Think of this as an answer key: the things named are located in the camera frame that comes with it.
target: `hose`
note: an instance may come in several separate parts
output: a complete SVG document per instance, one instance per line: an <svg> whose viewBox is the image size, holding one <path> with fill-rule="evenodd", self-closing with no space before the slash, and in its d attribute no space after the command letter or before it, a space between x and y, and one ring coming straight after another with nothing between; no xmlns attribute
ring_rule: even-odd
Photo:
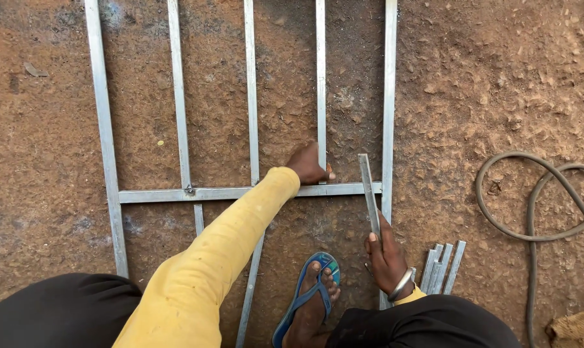
<svg viewBox="0 0 584 348"><path fill-rule="evenodd" d="M521 157L533 162L536 162L542 165L548 172L541 178L532 192L528 197L528 209L526 210L526 235L515 233L511 231L507 226L499 223L496 219L489 213L487 207L485 206L485 202L483 201L483 193L482 193L482 183L487 170L499 160L508 158L508 157ZM477 178L475 180L475 192L477 196L477 203L479 208L481 208L481 212L483 215L488 219L488 221L494 225L500 232L503 232L507 235L510 235L513 238L517 238L519 240L525 240L529 242L529 249L530 249L530 273L528 276L528 299L526 302L526 334L528 335L528 344L530 348L534 348L534 334L533 334L533 320L534 320L534 297L537 291L537 245L536 242L539 241L551 241L557 240L565 237L572 236L584 229L584 221L579 223L579 225L566 230L564 232L556 233L554 235L547 235L547 236L535 236L534 234L534 205L541 189L545 184L552 178L556 177L560 184L566 189L567 193L571 196L575 204L578 208L582 211L584 215L584 202L576 193L575 189L569 181L562 175L560 172L568 169L581 169L584 170L584 164L578 163L569 163L565 165L561 165L557 168L554 168L549 162L535 156L528 154L526 152L520 151L510 151L510 152L503 152L502 154L498 154L492 158L490 158L487 162L483 164L479 172L477 173Z"/></svg>

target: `sandy ground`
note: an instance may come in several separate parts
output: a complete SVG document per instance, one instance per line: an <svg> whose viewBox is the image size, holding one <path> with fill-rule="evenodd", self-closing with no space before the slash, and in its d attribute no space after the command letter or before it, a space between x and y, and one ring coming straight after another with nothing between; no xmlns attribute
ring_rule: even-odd
<svg viewBox="0 0 584 348"><path fill-rule="evenodd" d="M0 300L49 276L115 271L81 5L0 0ZM177 188L166 2L105 0L101 12L120 188ZM401 1L399 12L397 237L418 268L434 243L467 241L454 294L523 341L525 245L484 219L473 180L485 159L506 150L584 163L584 0ZM262 175L316 137L314 21L312 1L255 2ZM248 185L242 2L180 1L180 23L193 184ZM338 182L360 180L358 152L380 175L383 27L382 1L327 0L328 161ZM49 76L29 75L24 62ZM519 160L489 173L502 192L487 196L488 206L515 231L524 232L526 197L542 174ZM568 177L584 199L584 175ZM228 205L204 203L206 223ZM131 278L144 288L193 240L192 205L123 213ZM270 346L297 272L318 249L340 260L344 277L328 326L346 308L377 305L362 265L366 217L363 197L284 206L266 233L246 346ZM566 192L548 184L537 233L581 219ZM552 318L584 310L584 232L539 251L535 334L545 347ZM246 281L241 275L222 305L225 347L235 341Z"/></svg>

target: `metal gate frame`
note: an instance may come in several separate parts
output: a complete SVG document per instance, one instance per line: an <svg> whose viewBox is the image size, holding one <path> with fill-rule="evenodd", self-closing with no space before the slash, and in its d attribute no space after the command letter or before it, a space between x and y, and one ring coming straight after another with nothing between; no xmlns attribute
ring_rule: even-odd
<svg viewBox="0 0 584 348"><path fill-rule="evenodd" d="M373 183L373 192L381 194L382 213L391 222L391 203L393 189L393 133L395 128L395 61L397 36L397 0L386 1L385 14L385 68L384 68L384 115L382 138L382 180ZM317 109L318 109L318 143L319 163L326 167L326 28L325 0L315 1L316 38L317 38ZM188 159L187 119L185 111L184 81L182 75L182 55L180 53L180 23L178 0L168 0L169 40L172 55L172 72L174 76L174 99L176 102L176 126L178 131L178 148L180 154L181 188L123 190L118 188L116 155L111 128L110 99L108 95L107 75L102 47L101 21L98 0L85 0L85 12L90 44L92 79L95 90L96 113L98 115L101 138L102 163L105 174L108 207L110 210L111 235L114 243L114 257L118 275L129 276L127 252L122 229L121 204L151 202L199 202L224 199L238 199L255 186L260 179L258 154L257 91L255 76L255 39L253 0L244 0L245 45L247 59L247 98L249 104L249 152L251 168L251 186L198 188L191 184ZM337 183L303 186L297 197L307 196L343 196L364 194L363 183ZM197 233L203 229L201 204L195 204L195 225ZM262 254L264 236L258 242L249 271L249 281L242 307L241 324L236 340L236 347L242 347L249 322L249 312L257 279L257 270ZM387 297L380 292L380 309L390 306Z"/></svg>

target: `yellow sleeve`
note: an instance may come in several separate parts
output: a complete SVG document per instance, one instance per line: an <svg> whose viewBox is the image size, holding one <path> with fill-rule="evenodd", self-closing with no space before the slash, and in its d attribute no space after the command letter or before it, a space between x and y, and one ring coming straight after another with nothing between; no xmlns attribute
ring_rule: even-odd
<svg viewBox="0 0 584 348"><path fill-rule="evenodd" d="M271 169L188 249L160 265L114 348L219 347L219 306L268 224L300 185L293 170Z"/></svg>
<svg viewBox="0 0 584 348"><path fill-rule="evenodd" d="M399 301L393 302L393 306L407 304L408 302L418 300L419 298L425 296L427 295L423 291L421 291L418 286L416 286L416 283L414 283L414 290L412 290L412 293L407 297L400 299Z"/></svg>

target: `metal bracelet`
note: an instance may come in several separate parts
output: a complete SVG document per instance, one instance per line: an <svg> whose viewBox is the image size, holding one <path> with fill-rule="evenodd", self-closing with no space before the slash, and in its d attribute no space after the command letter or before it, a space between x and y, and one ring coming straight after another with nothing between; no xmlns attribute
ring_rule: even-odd
<svg viewBox="0 0 584 348"><path fill-rule="evenodd" d="M401 278L399 283L397 283L397 286L395 287L393 292L391 292L391 294L388 296L389 302L395 302L395 299L397 298L397 296L399 296L399 294L401 293L401 291L404 289L404 287L410 281L411 278L412 267L408 267L408 269L406 269L406 272L404 273L404 276Z"/></svg>

